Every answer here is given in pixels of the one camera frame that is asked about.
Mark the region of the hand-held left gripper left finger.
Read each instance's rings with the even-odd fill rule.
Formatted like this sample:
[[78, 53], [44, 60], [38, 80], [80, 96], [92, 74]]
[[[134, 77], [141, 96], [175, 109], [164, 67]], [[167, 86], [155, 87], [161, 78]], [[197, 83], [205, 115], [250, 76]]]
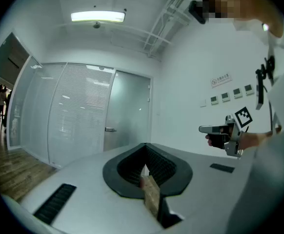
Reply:
[[146, 164], [145, 144], [126, 148], [107, 161], [102, 175], [105, 183], [121, 197], [144, 199], [140, 188], [141, 172]]

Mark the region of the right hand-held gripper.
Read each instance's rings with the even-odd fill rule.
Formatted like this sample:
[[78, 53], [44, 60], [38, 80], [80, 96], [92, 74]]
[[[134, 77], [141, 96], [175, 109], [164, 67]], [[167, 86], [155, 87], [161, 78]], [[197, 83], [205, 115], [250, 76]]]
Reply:
[[248, 130], [249, 124], [253, 121], [249, 110], [246, 107], [227, 115], [222, 125], [205, 125], [199, 127], [199, 132], [210, 133], [209, 139], [212, 146], [225, 150], [228, 156], [240, 158], [242, 155], [239, 139], [243, 128]]

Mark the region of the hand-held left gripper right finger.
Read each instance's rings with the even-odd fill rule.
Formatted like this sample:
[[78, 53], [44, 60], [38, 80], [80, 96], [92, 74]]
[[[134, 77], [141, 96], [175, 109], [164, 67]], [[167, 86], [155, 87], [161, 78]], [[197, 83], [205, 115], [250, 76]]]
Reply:
[[193, 176], [190, 165], [153, 144], [147, 143], [145, 147], [148, 151], [147, 164], [161, 195], [182, 194]]

